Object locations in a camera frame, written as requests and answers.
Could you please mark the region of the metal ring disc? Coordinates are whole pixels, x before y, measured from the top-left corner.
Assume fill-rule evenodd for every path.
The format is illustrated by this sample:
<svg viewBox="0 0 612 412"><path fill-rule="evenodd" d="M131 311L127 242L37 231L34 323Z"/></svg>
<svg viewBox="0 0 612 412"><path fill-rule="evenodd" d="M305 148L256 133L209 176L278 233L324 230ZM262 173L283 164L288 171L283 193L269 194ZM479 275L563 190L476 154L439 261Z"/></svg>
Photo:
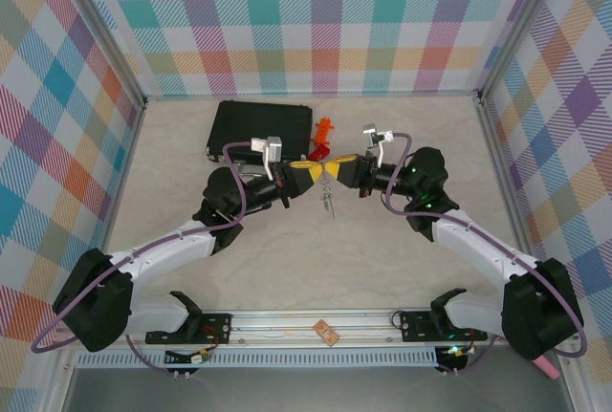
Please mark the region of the metal ring disc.
<svg viewBox="0 0 612 412"><path fill-rule="evenodd" d="M321 185L323 190L321 200L323 201L326 211L331 214L332 218L335 218L333 193L330 187L330 181L326 176L323 177Z"/></svg>

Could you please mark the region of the orange spiky plastic toy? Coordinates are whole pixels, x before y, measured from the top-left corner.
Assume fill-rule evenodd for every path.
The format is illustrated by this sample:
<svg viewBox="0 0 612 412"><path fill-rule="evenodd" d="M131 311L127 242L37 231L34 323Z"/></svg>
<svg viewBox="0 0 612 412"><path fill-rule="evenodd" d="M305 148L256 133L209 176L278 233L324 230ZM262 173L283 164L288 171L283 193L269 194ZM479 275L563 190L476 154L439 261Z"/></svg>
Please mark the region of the orange spiky plastic toy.
<svg viewBox="0 0 612 412"><path fill-rule="evenodd" d="M334 129L334 125L330 118L324 117L316 123L316 133L312 138L312 142L315 145L328 145L330 142L328 140L328 135L331 130Z"/></svg>

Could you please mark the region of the black ribbed carry case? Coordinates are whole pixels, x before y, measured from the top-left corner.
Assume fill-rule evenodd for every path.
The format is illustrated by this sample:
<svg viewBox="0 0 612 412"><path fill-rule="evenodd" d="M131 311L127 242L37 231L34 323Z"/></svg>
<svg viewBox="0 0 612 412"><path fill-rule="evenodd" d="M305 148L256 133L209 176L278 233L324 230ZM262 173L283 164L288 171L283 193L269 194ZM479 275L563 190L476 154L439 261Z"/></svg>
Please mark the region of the black ribbed carry case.
<svg viewBox="0 0 612 412"><path fill-rule="evenodd" d="M208 136L210 161L224 163L228 143L278 137L281 161L304 160L309 153L313 111L308 106L223 100L219 103Z"/></svg>

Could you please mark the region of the small wooden mousetrap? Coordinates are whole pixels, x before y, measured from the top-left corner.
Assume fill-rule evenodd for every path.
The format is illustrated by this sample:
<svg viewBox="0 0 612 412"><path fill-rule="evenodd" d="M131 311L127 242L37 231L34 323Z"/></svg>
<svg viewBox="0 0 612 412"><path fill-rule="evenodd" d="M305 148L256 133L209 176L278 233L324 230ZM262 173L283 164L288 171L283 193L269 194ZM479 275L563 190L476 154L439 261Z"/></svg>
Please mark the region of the small wooden mousetrap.
<svg viewBox="0 0 612 412"><path fill-rule="evenodd" d="M316 334L324 341L324 343L333 347L339 342L339 334L323 319L320 319L313 326Z"/></svg>

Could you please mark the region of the small connector board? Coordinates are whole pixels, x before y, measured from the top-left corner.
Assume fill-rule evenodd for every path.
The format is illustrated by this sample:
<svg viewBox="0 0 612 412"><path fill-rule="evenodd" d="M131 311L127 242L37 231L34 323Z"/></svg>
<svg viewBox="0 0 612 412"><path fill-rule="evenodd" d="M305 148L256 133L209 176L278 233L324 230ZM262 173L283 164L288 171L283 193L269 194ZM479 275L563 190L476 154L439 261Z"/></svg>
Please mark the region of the small connector board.
<svg viewBox="0 0 612 412"><path fill-rule="evenodd" d="M475 346L453 345L435 349L436 370L442 374L452 374L468 368L474 361Z"/></svg>
<svg viewBox="0 0 612 412"><path fill-rule="evenodd" d="M198 369L201 365L210 362L210 359L211 350L208 348L188 353L171 350L166 350L164 352L164 365L168 369Z"/></svg>

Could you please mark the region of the pink cylinder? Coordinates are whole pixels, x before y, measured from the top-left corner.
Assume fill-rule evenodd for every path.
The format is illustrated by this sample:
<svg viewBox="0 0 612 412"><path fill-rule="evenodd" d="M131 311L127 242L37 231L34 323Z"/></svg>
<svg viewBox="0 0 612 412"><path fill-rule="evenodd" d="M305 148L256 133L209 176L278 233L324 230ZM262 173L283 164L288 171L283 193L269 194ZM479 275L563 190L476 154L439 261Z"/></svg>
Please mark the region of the pink cylinder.
<svg viewBox="0 0 612 412"><path fill-rule="evenodd" d="M540 356L533 360L533 364L540 369L549 379L558 379L560 377L559 370L545 356Z"/></svg>

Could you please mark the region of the aluminium frame back bar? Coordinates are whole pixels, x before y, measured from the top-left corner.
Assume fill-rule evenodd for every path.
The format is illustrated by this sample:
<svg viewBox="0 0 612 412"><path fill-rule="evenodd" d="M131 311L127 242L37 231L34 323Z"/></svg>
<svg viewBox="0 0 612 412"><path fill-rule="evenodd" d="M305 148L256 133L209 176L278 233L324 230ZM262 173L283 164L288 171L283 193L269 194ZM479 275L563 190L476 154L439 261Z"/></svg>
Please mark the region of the aluminium frame back bar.
<svg viewBox="0 0 612 412"><path fill-rule="evenodd" d="M442 91L405 91L405 92L323 92L323 93L276 93L276 94L244 94L244 95L151 95L146 97L151 101L187 101L187 100L263 100L263 99L298 99L298 98L473 98L474 90L442 90Z"/></svg>

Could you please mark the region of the aluminium frame side bar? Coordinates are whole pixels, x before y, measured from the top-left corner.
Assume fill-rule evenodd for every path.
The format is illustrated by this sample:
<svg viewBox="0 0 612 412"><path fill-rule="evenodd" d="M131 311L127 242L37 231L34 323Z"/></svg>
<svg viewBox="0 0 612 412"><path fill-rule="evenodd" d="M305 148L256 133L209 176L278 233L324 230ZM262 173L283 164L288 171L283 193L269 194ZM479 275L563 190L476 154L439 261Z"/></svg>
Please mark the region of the aluminium frame side bar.
<svg viewBox="0 0 612 412"><path fill-rule="evenodd" d="M492 160L493 173L501 192L516 246L523 252L536 256L535 244L523 218L514 180L505 160L501 140L496 135L489 108L486 101L479 97L474 98L474 107Z"/></svg>
<svg viewBox="0 0 612 412"><path fill-rule="evenodd" d="M102 191L94 186L86 192L86 201L94 203L97 220L87 246L78 252L78 260L93 249L107 251L110 246L145 110L146 103L122 99L105 125L93 168L93 179Z"/></svg>

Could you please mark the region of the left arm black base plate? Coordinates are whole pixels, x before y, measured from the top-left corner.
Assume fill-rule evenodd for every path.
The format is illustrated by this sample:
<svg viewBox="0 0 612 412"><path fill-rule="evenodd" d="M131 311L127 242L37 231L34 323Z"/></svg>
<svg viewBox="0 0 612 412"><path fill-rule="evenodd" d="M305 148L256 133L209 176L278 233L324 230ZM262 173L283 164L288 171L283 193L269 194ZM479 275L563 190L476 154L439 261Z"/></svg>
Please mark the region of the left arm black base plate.
<svg viewBox="0 0 612 412"><path fill-rule="evenodd" d="M227 345L231 320L231 314L191 314L175 332L148 332L144 342L148 345Z"/></svg>

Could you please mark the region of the aluminium mounting rail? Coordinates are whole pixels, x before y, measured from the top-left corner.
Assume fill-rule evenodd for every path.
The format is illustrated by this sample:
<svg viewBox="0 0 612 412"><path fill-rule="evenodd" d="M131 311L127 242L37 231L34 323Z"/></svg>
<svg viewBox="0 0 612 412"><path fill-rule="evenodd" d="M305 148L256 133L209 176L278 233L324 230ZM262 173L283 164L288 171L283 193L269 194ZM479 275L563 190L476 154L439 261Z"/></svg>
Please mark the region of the aluminium mounting rail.
<svg viewBox="0 0 612 412"><path fill-rule="evenodd" d="M457 291L450 300L435 300L429 310L445 314L457 328L486 332L488 336L505 338L523 357L532 359L557 347L571 336L583 334L580 311L570 305L561 305L555 299L547 300L538 295L526 303L507 299L502 306ZM191 314L227 314L203 311L191 301L177 298L141 302L127 307L86 309L76 305L62 317L62 323L71 331L69 338L54 341L49 349L59 349L75 341L90 352L106 349L123 336L148 332L175 332ZM375 312L358 311L300 311L296 313L245 313L231 314L229 341L240 332L263 331L283 334L287 331L306 331L320 320L326 321L336 332L344 330L366 331L393 327L393 316Z"/></svg>

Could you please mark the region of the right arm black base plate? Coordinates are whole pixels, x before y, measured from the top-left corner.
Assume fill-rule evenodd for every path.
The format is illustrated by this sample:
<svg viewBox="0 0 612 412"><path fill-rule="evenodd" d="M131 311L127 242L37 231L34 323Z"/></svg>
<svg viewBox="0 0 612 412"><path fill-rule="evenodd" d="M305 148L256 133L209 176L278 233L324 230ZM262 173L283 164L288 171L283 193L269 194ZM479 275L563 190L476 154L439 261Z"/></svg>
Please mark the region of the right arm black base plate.
<svg viewBox="0 0 612 412"><path fill-rule="evenodd" d="M400 310L393 316L403 342L480 342L489 339L486 332L457 328L445 314L433 311Z"/></svg>

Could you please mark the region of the aluminium frame post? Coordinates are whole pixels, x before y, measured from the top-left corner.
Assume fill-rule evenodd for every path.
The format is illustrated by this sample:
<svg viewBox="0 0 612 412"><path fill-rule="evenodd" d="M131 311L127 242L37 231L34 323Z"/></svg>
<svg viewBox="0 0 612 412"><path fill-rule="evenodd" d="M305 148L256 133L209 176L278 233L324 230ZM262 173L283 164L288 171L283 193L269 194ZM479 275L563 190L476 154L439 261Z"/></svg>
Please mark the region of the aluminium frame post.
<svg viewBox="0 0 612 412"><path fill-rule="evenodd" d="M102 51L107 55L109 63L115 69L119 80L127 92L140 106L146 107L146 96L133 74L127 60L120 51L110 29L106 25L95 0L75 0L76 6L83 14L83 20L88 25Z"/></svg>
<svg viewBox="0 0 612 412"><path fill-rule="evenodd" d="M498 41L494 44L475 94L484 102L502 80L521 41L534 24L545 0L515 0Z"/></svg>

